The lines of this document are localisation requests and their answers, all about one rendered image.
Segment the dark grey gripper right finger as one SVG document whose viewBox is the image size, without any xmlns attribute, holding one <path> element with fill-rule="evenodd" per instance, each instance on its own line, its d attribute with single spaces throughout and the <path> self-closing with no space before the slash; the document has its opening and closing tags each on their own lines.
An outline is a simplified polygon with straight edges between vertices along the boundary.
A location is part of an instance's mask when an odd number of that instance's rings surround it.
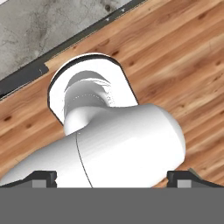
<svg viewBox="0 0 224 224">
<path fill-rule="evenodd" d="M 167 187 L 172 188 L 202 188 L 202 187 L 219 187 L 213 182 L 204 180 L 196 171 L 189 168 L 187 171 L 168 171 L 167 172 Z"/>
</svg>

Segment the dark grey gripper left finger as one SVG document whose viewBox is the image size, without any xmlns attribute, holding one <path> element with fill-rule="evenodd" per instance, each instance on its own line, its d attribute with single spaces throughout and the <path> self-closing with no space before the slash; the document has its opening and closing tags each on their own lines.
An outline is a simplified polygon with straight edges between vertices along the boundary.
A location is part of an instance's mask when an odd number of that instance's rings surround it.
<svg viewBox="0 0 224 224">
<path fill-rule="evenodd" d="M 56 188 L 56 171 L 34 171 L 26 178 L 0 185 L 0 188 L 25 187 L 25 188 Z"/>
</svg>

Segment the white rounded cylinder, black rim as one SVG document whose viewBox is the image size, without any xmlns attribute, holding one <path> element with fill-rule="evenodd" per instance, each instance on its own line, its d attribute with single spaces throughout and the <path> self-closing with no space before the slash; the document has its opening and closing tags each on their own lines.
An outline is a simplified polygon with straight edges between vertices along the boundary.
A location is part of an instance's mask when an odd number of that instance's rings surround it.
<svg viewBox="0 0 224 224">
<path fill-rule="evenodd" d="M 0 186 L 34 171 L 56 171 L 58 188 L 147 188 L 185 160 L 186 141 L 165 109 L 141 105 L 121 64 L 98 52 L 65 62 L 47 106 L 64 137 L 18 162 Z"/>
</svg>

